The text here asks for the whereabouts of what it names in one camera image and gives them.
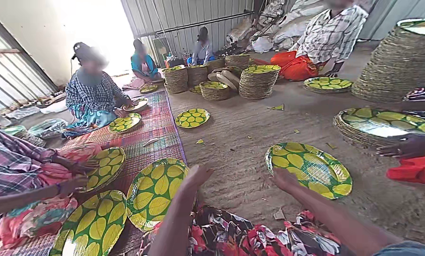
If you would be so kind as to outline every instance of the striped mat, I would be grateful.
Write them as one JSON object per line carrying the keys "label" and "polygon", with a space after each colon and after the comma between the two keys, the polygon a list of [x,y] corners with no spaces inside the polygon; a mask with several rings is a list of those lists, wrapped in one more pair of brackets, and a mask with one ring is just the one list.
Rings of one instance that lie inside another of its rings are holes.
{"label": "striped mat", "polygon": [[[98,191],[117,189],[127,194],[130,184],[137,173],[145,166],[161,158],[175,158],[187,163],[176,125],[171,114],[170,102],[166,91],[157,91],[148,95],[149,107],[141,111],[142,125],[126,134],[110,133],[108,126],[68,141],[64,148],[75,147],[86,142],[99,143],[102,148],[122,147],[127,155],[123,171],[116,180]],[[143,147],[152,138],[159,141]],[[78,203],[82,204],[94,194],[79,194]],[[142,232],[127,219],[118,242],[110,255],[134,255],[140,247]],[[0,252],[0,256],[45,256],[48,254],[56,236],[43,236],[31,239],[25,245]]]}

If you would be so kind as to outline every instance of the corrugated metal wall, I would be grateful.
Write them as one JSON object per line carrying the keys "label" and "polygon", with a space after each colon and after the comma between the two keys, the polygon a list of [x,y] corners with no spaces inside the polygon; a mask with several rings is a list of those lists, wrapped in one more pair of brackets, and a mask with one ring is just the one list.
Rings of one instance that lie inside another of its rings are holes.
{"label": "corrugated metal wall", "polygon": [[381,40],[399,20],[425,18],[425,0],[377,0],[360,38]]}
{"label": "corrugated metal wall", "polygon": [[8,32],[0,30],[0,50],[9,53],[0,52],[0,109],[20,106],[56,91],[52,82],[34,69],[33,63],[28,61],[27,54],[16,41],[3,33]]}
{"label": "corrugated metal wall", "polygon": [[[244,9],[253,9],[253,0],[122,0],[122,4],[134,36],[151,36],[152,38],[162,28],[164,30],[173,29],[243,14]],[[244,17],[204,25],[208,28],[214,51],[225,45],[227,33]],[[166,32],[171,50],[179,57],[184,51],[191,53],[201,26]]]}

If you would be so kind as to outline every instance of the bangle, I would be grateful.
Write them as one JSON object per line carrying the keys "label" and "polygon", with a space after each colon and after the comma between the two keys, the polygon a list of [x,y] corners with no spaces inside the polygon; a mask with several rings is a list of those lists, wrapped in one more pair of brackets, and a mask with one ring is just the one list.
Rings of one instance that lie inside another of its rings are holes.
{"label": "bangle", "polygon": [[56,183],[56,187],[57,187],[57,194],[56,195],[59,195],[61,193],[62,186],[61,186],[61,184]]}

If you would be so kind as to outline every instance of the plaid shirt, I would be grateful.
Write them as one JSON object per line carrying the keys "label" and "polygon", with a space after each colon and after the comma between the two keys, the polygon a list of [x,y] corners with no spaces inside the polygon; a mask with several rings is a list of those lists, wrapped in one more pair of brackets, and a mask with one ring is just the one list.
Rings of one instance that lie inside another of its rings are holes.
{"label": "plaid shirt", "polygon": [[327,9],[312,18],[301,38],[290,50],[296,50],[296,57],[307,55],[314,64],[328,61],[338,48],[336,62],[343,62],[352,53],[361,29],[367,19],[367,12],[357,5],[343,10],[331,18]]}
{"label": "plaid shirt", "polygon": [[0,194],[45,186],[37,170],[55,154],[53,149],[36,147],[0,131]]}
{"label": "plaid shirt", "polygon": [[114,96],[122,100],[125,98],[122,90],[119,89],[107,73],[102,72],[102,82],[96,88],[80,83],[77,73],[78,71],[73,74],[65,88],[65,92],[67,93],[66,105],[68,108],[84,103],[94,111],[105,110],[113,112],[116,105]]}

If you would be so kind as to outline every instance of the white shirt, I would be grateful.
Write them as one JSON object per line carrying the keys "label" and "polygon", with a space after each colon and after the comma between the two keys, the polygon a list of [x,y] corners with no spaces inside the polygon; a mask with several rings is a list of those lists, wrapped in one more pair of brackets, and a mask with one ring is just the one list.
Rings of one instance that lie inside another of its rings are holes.
{"label": "white shirt", "polygon": [[338,48],[336,62],[342,62],[352,53],[367,17],[367,12],[357,5],[343,10],[334,18],[331,18],[331,10],[327,9],[310,20],[290,51],[296,50],[296,57],[307,55],[316,64],[328,61]]}

